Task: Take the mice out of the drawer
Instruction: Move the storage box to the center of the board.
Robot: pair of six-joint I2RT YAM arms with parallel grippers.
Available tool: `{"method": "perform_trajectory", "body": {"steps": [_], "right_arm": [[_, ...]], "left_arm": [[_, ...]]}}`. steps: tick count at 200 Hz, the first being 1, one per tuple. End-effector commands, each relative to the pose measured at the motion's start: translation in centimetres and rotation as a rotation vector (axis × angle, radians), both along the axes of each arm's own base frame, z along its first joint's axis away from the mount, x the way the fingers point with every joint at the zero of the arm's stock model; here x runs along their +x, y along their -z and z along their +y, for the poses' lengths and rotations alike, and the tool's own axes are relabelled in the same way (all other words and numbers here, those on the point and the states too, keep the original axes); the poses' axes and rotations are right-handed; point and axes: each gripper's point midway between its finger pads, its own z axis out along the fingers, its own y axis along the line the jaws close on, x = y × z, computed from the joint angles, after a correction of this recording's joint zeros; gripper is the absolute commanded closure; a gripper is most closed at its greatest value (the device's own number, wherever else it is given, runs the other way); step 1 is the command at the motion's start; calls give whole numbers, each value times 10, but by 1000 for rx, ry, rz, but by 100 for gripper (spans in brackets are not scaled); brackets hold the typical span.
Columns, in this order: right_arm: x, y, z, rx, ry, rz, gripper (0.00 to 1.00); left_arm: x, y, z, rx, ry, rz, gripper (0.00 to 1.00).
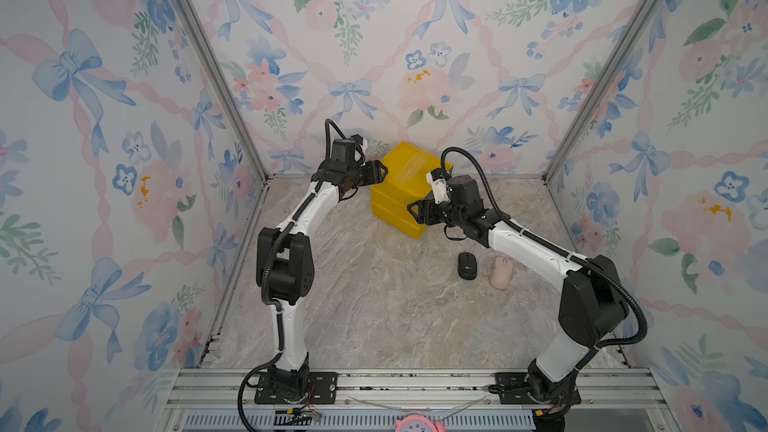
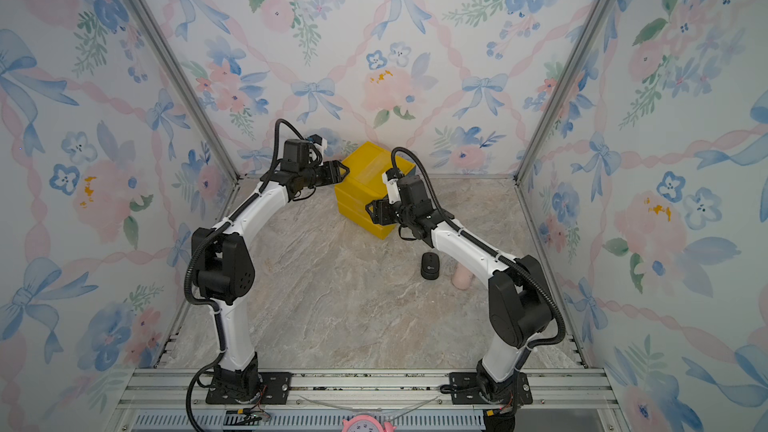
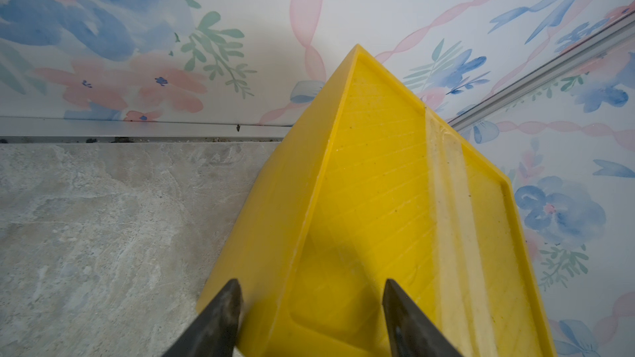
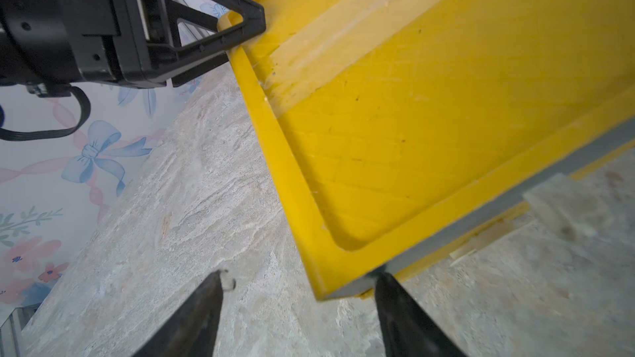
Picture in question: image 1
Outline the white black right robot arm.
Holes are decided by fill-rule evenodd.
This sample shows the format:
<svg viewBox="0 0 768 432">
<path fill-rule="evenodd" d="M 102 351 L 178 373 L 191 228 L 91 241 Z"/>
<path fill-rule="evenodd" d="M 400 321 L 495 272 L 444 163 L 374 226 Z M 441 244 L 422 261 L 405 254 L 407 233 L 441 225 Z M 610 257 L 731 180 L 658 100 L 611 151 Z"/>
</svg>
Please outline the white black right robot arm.
<svg viewBox="0 0 768 432">
<path fill-rule="evenodd" d="M 555 338 L 528 366 L 522 391 L 538 403 L 570 395 L 580 370 L 610 344 L 610 333 L 629 315 L 611 261 L 562 249 L 507 214 L 486 208 L 482 200 L 467 204 L 428 197 L 407 210 L 421 225 L 460 228 L 465 237 L 514 259 L 560 293 Z"/>
</svg>

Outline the black computer mouse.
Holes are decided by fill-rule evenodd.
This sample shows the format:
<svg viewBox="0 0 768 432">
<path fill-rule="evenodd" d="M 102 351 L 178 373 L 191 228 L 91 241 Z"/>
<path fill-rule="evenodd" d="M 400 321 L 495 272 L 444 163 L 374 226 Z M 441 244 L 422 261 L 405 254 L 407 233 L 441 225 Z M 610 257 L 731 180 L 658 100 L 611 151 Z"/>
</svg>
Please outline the black computer mouse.
<svg viewBox="0 0 768 432">
<path fill-rule="evenodd" d="M 478 275 L 478 263 L 474 254 L 470 252 L 461 252 L 458 256 L 457 273 L 460 278 L 472 281 Z"/>
</svg>

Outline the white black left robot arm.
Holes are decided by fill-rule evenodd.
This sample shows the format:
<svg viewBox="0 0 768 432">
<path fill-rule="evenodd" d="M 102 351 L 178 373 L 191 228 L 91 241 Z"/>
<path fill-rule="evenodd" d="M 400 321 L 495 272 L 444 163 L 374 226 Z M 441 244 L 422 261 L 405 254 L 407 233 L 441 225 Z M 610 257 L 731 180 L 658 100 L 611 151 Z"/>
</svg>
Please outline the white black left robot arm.
<svg viewBox="0 0 768 432">
<path fill-rule="evenodd" d="M 315 278 L 311 238 L 349 191 L 382 183 L 388 169 L 367 161 L 345 171 L 324 165 L 299 204 L 277 226 L 257 237 L 257 285 L 272 319 L 274 357 L 261 368 L 256 401 L 296 403 L 310 394 L 309 352 L 304 341 L 304 298 Z"/>
</svg>

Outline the pink computer mouse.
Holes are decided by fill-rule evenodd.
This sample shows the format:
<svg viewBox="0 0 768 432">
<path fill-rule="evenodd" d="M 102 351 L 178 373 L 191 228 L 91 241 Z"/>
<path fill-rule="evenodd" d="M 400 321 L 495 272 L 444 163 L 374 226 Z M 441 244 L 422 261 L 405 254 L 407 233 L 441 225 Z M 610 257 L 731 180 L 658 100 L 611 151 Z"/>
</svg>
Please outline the pink computer mouse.
<svg viewBox="0 0 768 432">
<path fill-rule="evenodd" d="M 507 290 L 515 275 L 515 262 L 507 257 L 497 256 L 492 264 L 489 283 L 497 290 Z"/>
</svg>

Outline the yellow plastic drawer cabinet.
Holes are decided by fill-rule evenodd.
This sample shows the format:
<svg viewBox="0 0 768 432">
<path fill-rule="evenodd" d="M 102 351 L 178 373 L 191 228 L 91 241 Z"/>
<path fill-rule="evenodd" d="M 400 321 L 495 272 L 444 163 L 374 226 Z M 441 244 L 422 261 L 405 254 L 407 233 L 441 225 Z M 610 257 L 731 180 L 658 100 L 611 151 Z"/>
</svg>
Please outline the yellow plastic drawer cabinet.
<svg viewBox="0 0 768 432">
<path fill-rule="evenodd" d="M 426 231 L 407 210 L 431 191 L 427 174 L 440 166 L 440 159 L 407 142 L 399 143 L 382 160 L 388 173 L 385 180 L 371 187 L 373 214 L 413 239 Z"/>
</svg>

